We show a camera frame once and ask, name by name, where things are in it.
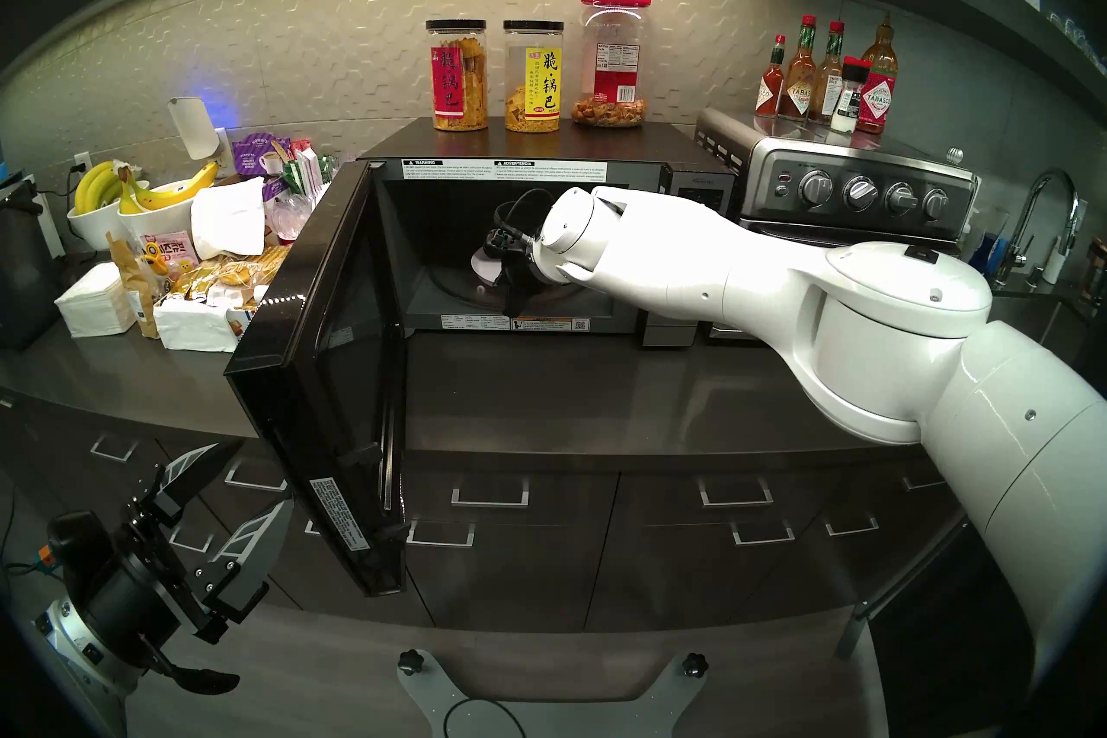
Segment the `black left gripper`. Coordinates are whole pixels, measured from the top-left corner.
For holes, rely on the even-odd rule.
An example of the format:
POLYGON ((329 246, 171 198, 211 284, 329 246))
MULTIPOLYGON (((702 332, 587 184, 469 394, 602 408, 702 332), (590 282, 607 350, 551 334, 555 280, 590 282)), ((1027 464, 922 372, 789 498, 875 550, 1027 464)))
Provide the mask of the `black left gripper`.
POLYGON ((187 564, 170 543, 186 505, 226 470, 244 440, 182 454, 157 479, 156 499, 133 495, 105 524, 82 511, 82 620, 115 656, 161 656, 178 632, 216 645, 269 593, 294 510, 280 499, 239 524, 213 554, 187 564))

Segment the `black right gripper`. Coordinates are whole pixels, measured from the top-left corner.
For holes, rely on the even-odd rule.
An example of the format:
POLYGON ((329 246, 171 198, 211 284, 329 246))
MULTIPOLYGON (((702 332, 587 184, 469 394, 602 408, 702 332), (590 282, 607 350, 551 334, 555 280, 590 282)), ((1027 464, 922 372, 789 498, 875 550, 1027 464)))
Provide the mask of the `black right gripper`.
POLYGON ((526 250, 505 250, 500 261, 499 284, 505 289, 501 314, 518 318, 532 297, 542 293, 546 282, 536 272, 536 266, 526 250))

